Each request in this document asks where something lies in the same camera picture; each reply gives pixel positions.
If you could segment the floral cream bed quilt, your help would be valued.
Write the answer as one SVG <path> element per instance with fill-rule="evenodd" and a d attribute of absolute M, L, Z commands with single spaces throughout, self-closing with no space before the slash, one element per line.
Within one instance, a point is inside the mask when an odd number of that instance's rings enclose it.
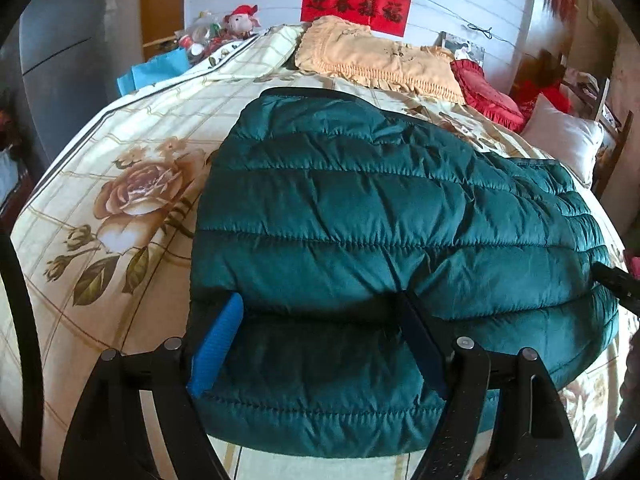
<path fill-rule="evenodd" d="M 434 122 L 481 151 L 549 158 L 472 107 L 284 68 L 284 55 L 293 53 L 302 32 L 300 26 L 275 27 L 216 72 L 146 87 L 101 110 L 70 141 L 18 216 L 11 240 L 43 366 L 44 478 L 58 476 L 68 425 L 101 351 L 153 350 L 183 333 L 192 245 L 187 229 L 195 226 L 206 159 L 262 90 L 344 91 Z M 589 479 L 623 449 L 614 422 L 638 321 L 624 309 L 618 319 L 612 344 L 561 392 Z M 409 479 L 421 455 L 320 460 L 212 443 L 233 479 Z"/>

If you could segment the red frilled cushion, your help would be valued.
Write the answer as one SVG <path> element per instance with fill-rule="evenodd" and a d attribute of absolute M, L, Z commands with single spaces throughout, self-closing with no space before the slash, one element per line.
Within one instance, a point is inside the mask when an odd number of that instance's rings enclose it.
<path fill-rule="evenodd" d="M 510 96 L 494 88 L 477 63 L 470 60 L 455 60 L 450 63 L 450 67 L 466 105 L 515 133 L 523 130 L 525 117 L 518 108 L 518 104 Z"/>

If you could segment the plush toy with red hat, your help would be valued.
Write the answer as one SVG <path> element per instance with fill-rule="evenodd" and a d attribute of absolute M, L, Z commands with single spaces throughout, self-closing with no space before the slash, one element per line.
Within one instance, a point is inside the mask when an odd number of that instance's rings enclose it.
<path fill-rule="evenodd" d="M 247 39 L 260 29 L 258 5 L 242 4 L 224 17 L 224 36 L 228 39 Z"/>

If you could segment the framed photo at headboard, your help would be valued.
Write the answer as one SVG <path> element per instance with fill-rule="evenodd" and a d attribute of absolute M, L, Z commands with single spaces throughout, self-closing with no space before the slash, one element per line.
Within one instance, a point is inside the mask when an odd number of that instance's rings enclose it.
<path fill-rule="evenodd" d="M 456 60 L 467 60 L 479 66 L 484 65 L 485 49 L 470 40 L 454 36 L 450 32 L 440 32 L 439 45 L 449 50 Z"/>

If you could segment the yellow frilled pillow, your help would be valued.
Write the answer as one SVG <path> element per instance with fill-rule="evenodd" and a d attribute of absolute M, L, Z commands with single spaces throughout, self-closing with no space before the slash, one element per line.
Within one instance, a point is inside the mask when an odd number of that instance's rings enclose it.
<path fill-rule="evenodd" d="M 303 72 L 462 104 L 452 62 L 454 56 L 447 49 L 378 38 L 368 26 L 332 15 L 314 20 L 295 52 L 295 66 Z"/>

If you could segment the white pillow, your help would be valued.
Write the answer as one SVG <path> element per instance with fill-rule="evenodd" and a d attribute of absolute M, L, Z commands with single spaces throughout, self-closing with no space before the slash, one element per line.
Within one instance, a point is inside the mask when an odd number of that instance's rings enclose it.
<path fill-rule="evenodd" d="M 598 122 L 565 114 L 540 94 L 522 137 L 562 162 L 586 188 L 590 188 L 597 154 L 604 140 L 604 130 Z"/>

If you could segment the dark green quilted jacket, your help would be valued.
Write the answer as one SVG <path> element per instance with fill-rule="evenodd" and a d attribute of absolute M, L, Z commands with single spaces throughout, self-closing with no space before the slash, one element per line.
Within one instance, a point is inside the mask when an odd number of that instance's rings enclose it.
<path fill-rule="evenodd" d="M 480 152 L 349 94 L 272 88 L 213 156 L 198 202 L 189 320 L 245 307 L 195 397 L 211 436 L 271 453 L 426 448 L 442 399 L 400 331 L 399 297 L 490 351 L 539 352 L 557 387 L 615 337 L 590 269 L 610 245 L 554 160 Z"/>

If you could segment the grey refrigerator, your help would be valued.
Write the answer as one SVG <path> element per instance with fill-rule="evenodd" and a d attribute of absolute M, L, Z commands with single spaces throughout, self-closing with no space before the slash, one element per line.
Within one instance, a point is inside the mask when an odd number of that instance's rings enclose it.
<path fill-rule="evenodd" d="M 99 0 L 30 0 L 2 52 L 32 163 L 46 168 L 107 104 Z"/>

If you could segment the wooden chair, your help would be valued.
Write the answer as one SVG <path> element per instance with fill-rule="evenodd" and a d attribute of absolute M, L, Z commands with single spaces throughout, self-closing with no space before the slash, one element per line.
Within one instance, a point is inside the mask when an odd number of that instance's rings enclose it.
<path fill-rule="evenodd" d="M 567 67 L 562 56 L 556 58 L 548 51 L 541 51 L 533 77 L 522 81 L 513 93 L 513 99 L 518 102 L 527 122 L 532 116 L 537 96 L 543 94 L 557 110 L 594 120 L 602 126 L 604 140 L 597 154 L 590 186 L 597 198 L 603 195 L 610 183 L 634 122 L 631 112 L 625 120 L 619 120 L 608 108 L 606 100 L 610 88 L 608 78 L 597 80 L 590 73 Z"/>

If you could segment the red banner with characters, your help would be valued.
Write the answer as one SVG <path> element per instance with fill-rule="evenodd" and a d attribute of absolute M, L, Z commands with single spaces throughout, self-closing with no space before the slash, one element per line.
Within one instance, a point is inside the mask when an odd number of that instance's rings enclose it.
<path fill-rule="evenodd" d="M 411 0 L 302 0 L 300 20 L 312 22 L 326 15 L 369 26 L 374 32 L 404 36 Z"/>

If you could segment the blue paper bag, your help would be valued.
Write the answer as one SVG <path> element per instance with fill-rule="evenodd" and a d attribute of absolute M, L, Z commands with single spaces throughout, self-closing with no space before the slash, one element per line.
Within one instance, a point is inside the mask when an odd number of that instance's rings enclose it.
<path fill-rule="evenodd" d="M 131 66 L 127 73 L 116 79 L 119 95 L 126 96 L 150 84 L 179 77 L 189 68 L 190 61 L 183 48 L 159 54 L 145 63 Z"/>

